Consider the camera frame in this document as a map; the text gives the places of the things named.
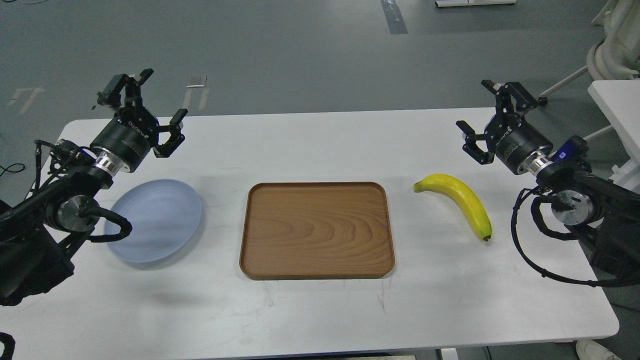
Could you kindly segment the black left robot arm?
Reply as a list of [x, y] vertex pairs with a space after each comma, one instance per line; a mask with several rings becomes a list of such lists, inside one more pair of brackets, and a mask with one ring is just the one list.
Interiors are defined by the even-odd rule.
[[85, 242], [116, 242], [131, 234], [130, 221], [101, 207], [96, 194], [112, 187], [118, 173], [136, 171], [149, 153], [168, 158], [185, 141], [187, 109], [160, 125], [144, 107], [141, 88], [153, 72], [117, 74], [98, 92], [97, 103], [113, 117], [89, 146], [35, 141], [30, 195], [15, 206], [1, 203], [2, 306], [48, 293], [72, 276], [73, 256]]

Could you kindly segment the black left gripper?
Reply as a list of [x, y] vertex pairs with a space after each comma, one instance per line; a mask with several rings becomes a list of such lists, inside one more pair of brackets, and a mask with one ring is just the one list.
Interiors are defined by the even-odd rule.
[[[182, 133], [186, 108], [178, 109], [168, 125], [159, 126], [158, 119], [144, 107], [141, 88], [153, 73], [153, 69], [144, 69], [139, 79], [117, 74], [97, 93], [97, 103], [112, 109], [113, 117], [90, 143], [90, 149], [95, 154], [108, 152], [119, 158], [126, 173], [134, 173], [151, 148], [156, 158], [169, 158], [186, 138]], [[160, 145], [158, 133], [169, 133]]]

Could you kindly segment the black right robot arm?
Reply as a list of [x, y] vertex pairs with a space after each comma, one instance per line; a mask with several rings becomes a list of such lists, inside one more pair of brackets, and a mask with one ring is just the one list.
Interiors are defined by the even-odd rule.
[[[482, 86], [494, 95], [495, 114], [477, 134], [466, 121], [462, 149], [476, 162], [498, 158], [514, 174], [530, 173], [537, 184], [516, 199], [510, 231], [517, 251], [543, 277], [567, 284], [621, 288], [639, 284], [639, 195], [591, 171], [588, 143], [572, 136], [553, 151], [553, 144], [525, 119], [538, 101], [519, 82]], [[606, 280], [577, 280], [535, 264], [522, 250], [517, 234], [521, 205], [533, 195], [530, 211], [538, 230], [552, 239], [579, 240], [590, 250], [589, 263], [611, 275]]]

